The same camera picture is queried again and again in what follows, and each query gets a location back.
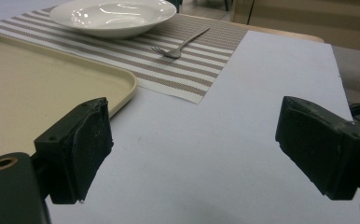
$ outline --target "striped placemat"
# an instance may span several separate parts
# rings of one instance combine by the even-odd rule
[[[0,20],[0,34],[108,63],[132,71],[141,87],[198,104],[237,48],[246,30],[225,21],[176,14],[143,35],[107,40],[85,35],[53,22],[52,8]],[[182,40],[209,26],[185,46],[182,57],[158,55],[151,47],[176,48]]]

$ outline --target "tray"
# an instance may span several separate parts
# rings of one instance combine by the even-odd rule
[[[33,141],[76,105],[106,97],[113,116],[135,94],[124,69],[0,35],[0,155]]]

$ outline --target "silver fork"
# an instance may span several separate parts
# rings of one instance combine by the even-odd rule
[[[203,33],[205,33],[206,31],[208,31],[210,28],[209,27],[205,27],[202,30],[198,31],[197,33],[195,33],[194,35],[191,35],[189,38],[187,38],[185,41],[183,41],[183,43],[181,43],[181,45],[179,47],[177,47],[177,49],[172,49],[170,51],[165,51],[163,49],[160,48],[152,48],[154,51],[156,51],[158,54],[162,54],[163,56],[166,57],[170,57],[170,58],[180,58],[181,56],[181,49],[188,44],[189,42],[191,42],[192,40],[194,40],[195,38],[197,38],[198,36],[202,35]]]

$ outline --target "bowl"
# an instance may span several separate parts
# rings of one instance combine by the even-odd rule
[[[165,0],[76,0],[53,8],[51,19],[60,25],[103,38],[140,35],[176,13]]]

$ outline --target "table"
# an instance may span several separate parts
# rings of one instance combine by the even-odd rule
[[[61,2],[7,0],[0,19]],[[252,31],[198,105],[138,88],[85,203],[46,199],[52,222],[360,223],[360,191],[330,201],[275,142],[284,95],[352,119],[329,45]]]

